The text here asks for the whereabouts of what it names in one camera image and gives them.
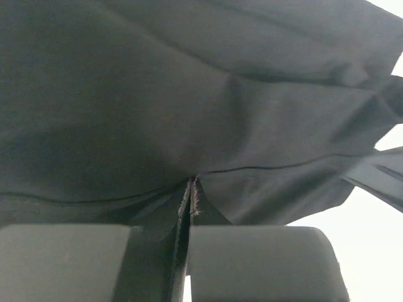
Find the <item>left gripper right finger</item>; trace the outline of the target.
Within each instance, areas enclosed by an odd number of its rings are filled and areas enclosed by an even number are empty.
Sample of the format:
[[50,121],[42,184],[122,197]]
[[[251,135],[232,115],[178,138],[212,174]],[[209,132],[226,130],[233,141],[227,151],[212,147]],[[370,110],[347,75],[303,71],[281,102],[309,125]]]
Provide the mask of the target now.
[[349,301],[332,244],[317,228],[213,225],[190,182],[192,301]]

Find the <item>black skirt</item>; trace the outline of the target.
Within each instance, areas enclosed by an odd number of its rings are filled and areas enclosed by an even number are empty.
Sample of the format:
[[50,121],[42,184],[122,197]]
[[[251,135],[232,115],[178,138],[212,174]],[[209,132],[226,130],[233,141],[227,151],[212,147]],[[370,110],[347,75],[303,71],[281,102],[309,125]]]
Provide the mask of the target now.
[[368,1],[2,1],[1,224],[287,224],[402,122],[402,19]]

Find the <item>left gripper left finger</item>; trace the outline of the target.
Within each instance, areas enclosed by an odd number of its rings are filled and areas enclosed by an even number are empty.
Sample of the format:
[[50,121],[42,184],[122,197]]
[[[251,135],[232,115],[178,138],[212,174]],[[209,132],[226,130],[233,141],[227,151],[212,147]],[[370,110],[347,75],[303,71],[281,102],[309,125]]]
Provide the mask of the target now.
[[191,184],[130,224],[1,229],[2,301],[181,301]]

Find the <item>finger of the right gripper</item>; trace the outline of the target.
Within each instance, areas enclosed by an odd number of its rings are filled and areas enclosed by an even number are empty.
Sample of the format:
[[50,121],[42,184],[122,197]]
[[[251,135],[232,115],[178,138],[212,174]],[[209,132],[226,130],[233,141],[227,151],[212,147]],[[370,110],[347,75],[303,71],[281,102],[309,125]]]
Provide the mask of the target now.
[[402,212],[402,147],[374,150],[342,178]]

